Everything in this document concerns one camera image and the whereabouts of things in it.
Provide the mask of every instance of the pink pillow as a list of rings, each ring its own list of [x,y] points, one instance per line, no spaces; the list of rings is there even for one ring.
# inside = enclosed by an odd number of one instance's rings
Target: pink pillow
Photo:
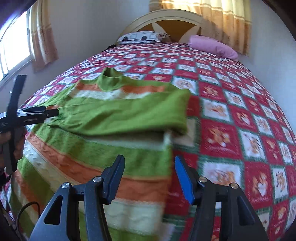
[[[209,37],[192,35],[190,36],[188,45],[193,49],[212,53],[224,58],[231,59],[233,61],[238,61],[239,58],[235,50],[217,41],[216,39],[212,39]]]

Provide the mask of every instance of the beige curtain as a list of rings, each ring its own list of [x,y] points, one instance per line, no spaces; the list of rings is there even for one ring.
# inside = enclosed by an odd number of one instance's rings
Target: beige curtain
[[[202,15],[201,35],[249,55],[252,25],[249,0],[150,0],[149,8],[150,11],[183,9]]]
[[[59,58],[49,21],[48,0],[38,0],[31,7],[29,25],[33,69],[39,71]]]

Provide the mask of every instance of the headboard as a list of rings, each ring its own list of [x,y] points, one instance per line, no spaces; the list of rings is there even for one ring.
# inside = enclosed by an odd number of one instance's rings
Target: headboard
[[[191,35],[199,35],[202,16],[180,9],[161,9],[133,21],[120,37],[138,31],[167,33],[173,42],[187,43]]]

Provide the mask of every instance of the wall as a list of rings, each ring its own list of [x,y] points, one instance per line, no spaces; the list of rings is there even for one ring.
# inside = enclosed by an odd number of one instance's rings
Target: wall
[[[149,0],[51,0],[49,7],[59,59],[37,73],[31,64],[18,72],[27,75],[19,104],[62,72],[114,44],[127,25],[148,13]],[[0,90],[0,113],[6,110],[12,86],[9,81]]]
[[[267,88],[296,131],[296,41],[261,0],[250,0],[252,39],[250,56],[240,61]]]

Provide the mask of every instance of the window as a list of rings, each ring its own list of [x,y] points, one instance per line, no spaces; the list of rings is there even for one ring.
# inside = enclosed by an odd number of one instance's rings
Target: window
[[[0,81],[30,61],[29,10],[5,32],[0,42]]]

